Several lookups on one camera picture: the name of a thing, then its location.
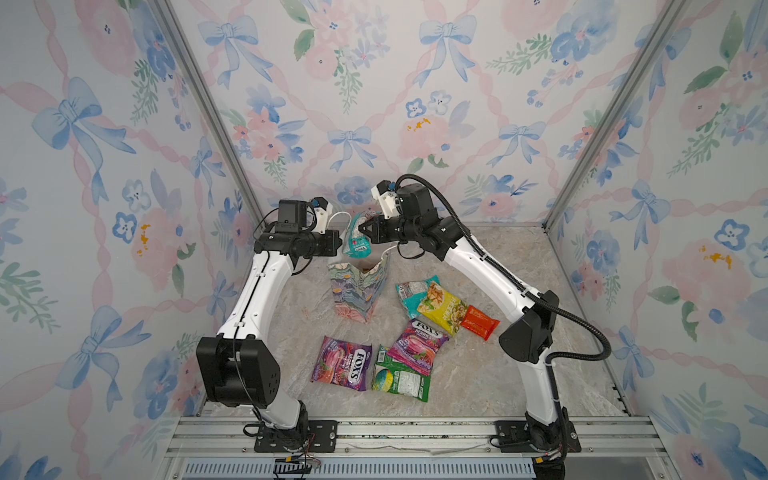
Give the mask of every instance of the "brand logo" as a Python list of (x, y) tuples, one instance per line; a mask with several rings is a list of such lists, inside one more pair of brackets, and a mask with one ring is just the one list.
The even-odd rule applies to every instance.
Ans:
[(440, 338), (440, 335), (441, 335), (441, 333), (438, 332), (437, 330), (433, 329), (429, 325), (425, 325), (419, 322), (418, 320), (413, 321), (413, 328), (419, 329), (430, 336), (434, 336), (436, 339)]
[(352, 357), (352, 363), (349, 369), (349, 383), (357, 385), (360, 383), (360, 377), (362, 377), (362, 366), (366, 362), (366, 351), (363, 349), (355, 350), (355, 354)]

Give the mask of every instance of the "wall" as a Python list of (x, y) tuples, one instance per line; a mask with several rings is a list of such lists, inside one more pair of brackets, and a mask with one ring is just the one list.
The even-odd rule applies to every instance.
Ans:
[(545, 218), (663, 3), (172, 1), (262, 208), (407, 171), (470, 222)]
[(766, 13), (690, 3), (550, 230), (688, 479), (768, 478)]
[(253, 222), (140, 0), (4, 2), (0, 43), (0, 478), (153, 478)]

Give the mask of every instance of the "floral wallpaper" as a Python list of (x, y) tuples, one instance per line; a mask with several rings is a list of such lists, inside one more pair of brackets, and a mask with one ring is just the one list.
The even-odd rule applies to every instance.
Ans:
[(0, 14), (0, 479), (152, 478), (253, 221), (145, 3)]
[(263, 208), (322, 195), (360, 212), (372, 185), (418, 172), (465, 220), (507, 223), (547, 216), (664, 7), (171, 3)]
[(686, 479), (768, 478), (766, 15), (690, 2), (550, 229)]

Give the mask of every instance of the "black mounting plate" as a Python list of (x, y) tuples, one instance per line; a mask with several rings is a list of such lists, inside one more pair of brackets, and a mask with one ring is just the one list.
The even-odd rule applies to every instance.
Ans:
[[(336, 420), (310, 420), (310, 446), (312, 453), (333, 453), (336, 450)], [(276, 433), (270, 429), (264, 429), (263, 435), (259, 432), (256, 436), (256, 444), (253, 446), (256, 453), (285, 453), (283, 443)]]
[[(499, 437), (499, 441), (519, 443), (529, 442), (531, 436), (528, 434), (528, 430), (525, 429), (525, 420), (497, 420), (496, 435)], [(568, 431), (570, 433), (576, 433), (576, 428), (573, 422), (568, 422)], [(581, 451), (581, 443), (578, 441), (578, 435), (574, 439), (572, 435), (568, 435), (568, 453), (579, 453)], [(530, 443), (523, 445), (510, 445), (502, 446), (502, 453), (538, 453), (538, 450), (534, 449)]]

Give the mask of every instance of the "yellow snack package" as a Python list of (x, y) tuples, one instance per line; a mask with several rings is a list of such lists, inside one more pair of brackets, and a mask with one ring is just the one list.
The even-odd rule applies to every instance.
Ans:
[(433, 280), (427, 289), (427, 296), (421, 301), (416, 311), (454, 336), (468, 308), (469, 305), (443, 290), (440, 284)]

